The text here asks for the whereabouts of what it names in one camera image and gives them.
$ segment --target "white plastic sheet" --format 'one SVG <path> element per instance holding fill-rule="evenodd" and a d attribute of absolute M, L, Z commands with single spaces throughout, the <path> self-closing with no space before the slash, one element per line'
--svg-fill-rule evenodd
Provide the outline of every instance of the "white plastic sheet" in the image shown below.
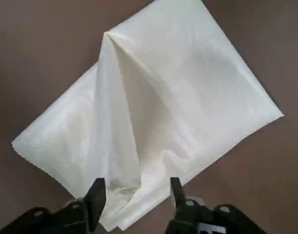
<path fill-rule="evenodd" d="M 75 197 L 105 177 L 100 222 L 124 230 L 281 116 L 200 0 L 158 0 L 13 145 Z"/>

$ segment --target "fabric fold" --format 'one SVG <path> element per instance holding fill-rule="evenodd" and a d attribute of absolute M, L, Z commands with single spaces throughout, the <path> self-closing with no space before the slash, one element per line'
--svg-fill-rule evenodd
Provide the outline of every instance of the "fabric fold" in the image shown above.
<path fill-rule="evenodd" d="M 104 33 L 89 69 L 13 142 L 73 196 L 104 177 L 125 230 L 283 116 L 200 0 L 157 0 Z"/>

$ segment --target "brown floor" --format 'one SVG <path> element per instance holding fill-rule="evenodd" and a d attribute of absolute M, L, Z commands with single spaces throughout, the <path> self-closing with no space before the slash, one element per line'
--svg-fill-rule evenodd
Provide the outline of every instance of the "brown floor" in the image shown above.
<path fill-rule="evenodd" d="M 298 234 L 298 1 L 205 4 L 285 117 L 249 136 L 186 191 L 210 207 L 238 206 L 269 234 Z M 16 156 L 11 141 L 98 59 L 102 33 L 144 5 L 0 0 L 0 228 L 27 209 L 55 211 L 70 199 Z M 166 201 L 126 233 L 163 233 L 171 216 Z"/>

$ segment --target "brown table surface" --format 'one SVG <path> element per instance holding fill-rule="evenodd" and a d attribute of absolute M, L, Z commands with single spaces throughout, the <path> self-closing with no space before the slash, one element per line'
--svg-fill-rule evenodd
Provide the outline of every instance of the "brown table surface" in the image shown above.
<path fill-rule="evenodd" d="M 56 211 L 71 198 L 17 156 L 11 141 L 98 60 L 102 33 L 144 5 L 0 0 L 0 228 L 27 209 Z M 205 5 L 285 117 L 241 142 L 186 192 L 210 207 L 238 206 L 269 234 L 298 234 L 298 1 Z M 171 217 L 165 201 L 125 232 L 163 233 Z"/>

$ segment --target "white cloth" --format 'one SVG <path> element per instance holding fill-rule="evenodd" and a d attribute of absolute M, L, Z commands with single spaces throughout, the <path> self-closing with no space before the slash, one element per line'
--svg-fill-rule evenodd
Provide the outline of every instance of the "white cloth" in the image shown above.
<path fill-rule="evenodd" d="M 103 37 L 94 65 L 13 142 L 72 195 L 105 177 L 126 229 L 282 116 L 200 0 L 158 0 Z"/>

